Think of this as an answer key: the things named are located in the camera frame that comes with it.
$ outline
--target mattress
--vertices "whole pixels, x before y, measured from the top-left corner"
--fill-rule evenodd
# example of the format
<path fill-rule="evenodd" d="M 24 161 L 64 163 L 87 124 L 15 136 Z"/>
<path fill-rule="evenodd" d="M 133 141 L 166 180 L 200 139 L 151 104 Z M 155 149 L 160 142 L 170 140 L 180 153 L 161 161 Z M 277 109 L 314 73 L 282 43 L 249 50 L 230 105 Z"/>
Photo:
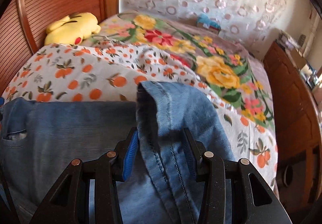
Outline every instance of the mattress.
<path fill-rule="evenodd" d="M 7 86 L 5 101 L 136 101 L 143 80 L 185 83 L 213 103 L 236 160 L 248 158 L 273 188 L 278 152 L 270 87 L 259 61 L 203 29 L 138 12 L 101 26 L 81 46 L 41 48 Z"/>

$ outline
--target metal pin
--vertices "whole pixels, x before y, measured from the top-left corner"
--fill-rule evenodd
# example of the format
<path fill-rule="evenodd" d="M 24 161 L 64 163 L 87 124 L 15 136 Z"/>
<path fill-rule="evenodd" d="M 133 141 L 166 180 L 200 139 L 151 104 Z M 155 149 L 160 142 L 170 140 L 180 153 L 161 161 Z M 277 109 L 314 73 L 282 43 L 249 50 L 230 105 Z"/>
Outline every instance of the metal pin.
<path fill-rule="evenodd" d="M 249 160 L 243 158 L 240 160 L 241 164 L 244 164 L 244 165 L 248 165 L 249 164 Z"/>
<path fill-rule="evenodd" d="M 214 154 L 211 152 L 211 151 L 206 151 L 204 153 L 204 155 L 207 157 L 207 158 L 212 158 L 214 156 Z"/>
<path fill-rule="evenodd" d="M 79 159 L 74 159 L 74 160 L 72 160 L 71 161 L 71 164 L 73 165 L 73 166 L 77 166 L 78 164 L 80 164 L 80 160 Z"/>
<path fill-rule="evenodd" d="M 116 156 L 116 152 L 115 151 L 109 151 L 107 154 L 106 154 L 109 158 L 114 158 Z"/>

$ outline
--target tissue box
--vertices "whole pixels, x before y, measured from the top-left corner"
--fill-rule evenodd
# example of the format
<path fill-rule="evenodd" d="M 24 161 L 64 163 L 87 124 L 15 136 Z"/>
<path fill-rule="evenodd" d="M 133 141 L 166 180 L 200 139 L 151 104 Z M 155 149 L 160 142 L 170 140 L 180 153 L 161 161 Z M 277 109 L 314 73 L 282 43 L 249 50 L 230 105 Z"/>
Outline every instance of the tissue box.
<path fill-rule="evenodd" d="M 197 27 L 207 29 L 216 35 L 218 35 L 221 30 L 220 25 L 218 23 L 216 23 L 215 21 L 210 20 L 209 17 L 207 15 L 205 15 L 204 13 L 198 17 Z"/>

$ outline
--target dresser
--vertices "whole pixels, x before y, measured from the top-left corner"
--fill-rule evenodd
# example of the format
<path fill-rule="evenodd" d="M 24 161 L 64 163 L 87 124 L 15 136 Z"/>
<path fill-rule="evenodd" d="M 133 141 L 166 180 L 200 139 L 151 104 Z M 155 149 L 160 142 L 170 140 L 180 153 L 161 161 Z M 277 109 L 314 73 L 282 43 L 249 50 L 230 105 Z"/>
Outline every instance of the dresser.
<path fill-rule="evenodd" d="M 322 189 L 322 137 L 317 104 L 298 68 L 276 42 L 271 45 L 263 63 L 273 95 L 279 165 L 300 158 L 306 161 L 301 205 L 306 207 Z"/>

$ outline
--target pikachu plush toy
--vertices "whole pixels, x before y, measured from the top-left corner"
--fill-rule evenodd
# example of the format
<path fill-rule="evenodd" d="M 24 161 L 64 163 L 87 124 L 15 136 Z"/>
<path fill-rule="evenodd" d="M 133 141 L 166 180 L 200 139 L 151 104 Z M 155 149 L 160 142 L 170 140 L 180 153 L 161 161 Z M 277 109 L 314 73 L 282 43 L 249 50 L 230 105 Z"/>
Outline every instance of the pikachu plush toy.
<path fill-rule="evenodd" d="M 96 17 L 89 12 L 66 16 L 47 27 L 45 45 L 51 43 L 80 44 L 92 33 L 100 32 L 101 27 L 97 23 Z"/>

